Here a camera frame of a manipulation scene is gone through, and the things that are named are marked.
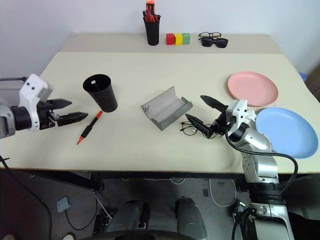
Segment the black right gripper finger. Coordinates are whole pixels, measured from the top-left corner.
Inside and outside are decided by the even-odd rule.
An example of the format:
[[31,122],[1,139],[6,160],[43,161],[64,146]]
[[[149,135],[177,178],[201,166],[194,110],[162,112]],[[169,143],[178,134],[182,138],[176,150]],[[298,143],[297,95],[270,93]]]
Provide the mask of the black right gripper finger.
[[197,117],[185,114],[188,121],[198,130],[200,131],[207,139],[210,139],[213,136],[212,126],[210,124],[204,124],[203,121],[198,119]]
[[228,105],[225,105],[221,103],[220,101],[216,100],[215,98],[212,98],[207,95],[201,95],[200,98],[212,109],[216,109],[219,112],[225,112],[228,108]]

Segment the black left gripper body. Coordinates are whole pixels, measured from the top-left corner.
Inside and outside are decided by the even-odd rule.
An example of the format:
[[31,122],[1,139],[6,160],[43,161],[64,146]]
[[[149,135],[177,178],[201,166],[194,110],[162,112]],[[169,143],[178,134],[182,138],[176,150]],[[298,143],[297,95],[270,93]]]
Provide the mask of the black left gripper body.
[[37,104],[37,114],[39,118],[39,129],[45,130],[53,128],[61,116],[54,112],[59,106],[58,100],[47,100]]

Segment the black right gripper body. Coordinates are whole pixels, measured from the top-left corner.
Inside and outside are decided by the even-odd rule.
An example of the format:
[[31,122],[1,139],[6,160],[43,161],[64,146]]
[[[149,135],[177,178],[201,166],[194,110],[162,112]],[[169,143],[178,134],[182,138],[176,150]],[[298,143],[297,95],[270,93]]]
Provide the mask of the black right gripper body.
[[225,131],[230,131],[231,128],[236,123],[236,117],[229,113],[226,110],[223,110],[217,119],[209,126],[209,138],[212,139],[216,135],[223,136]]

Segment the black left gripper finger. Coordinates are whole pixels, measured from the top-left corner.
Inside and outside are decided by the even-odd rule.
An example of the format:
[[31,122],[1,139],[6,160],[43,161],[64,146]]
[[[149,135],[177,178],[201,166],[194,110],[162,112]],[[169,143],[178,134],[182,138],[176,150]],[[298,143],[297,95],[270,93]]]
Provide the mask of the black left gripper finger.
[[48,100],[47,103],[50,109],[63,109],[72,104],[71,101],[61,98]]
[[89,114],[85,112],[72,112],[67,115],[62,115],[60,118],[56,121],[57,125],[59,127],[70,125],[73,123],[80,122],[84,120]]

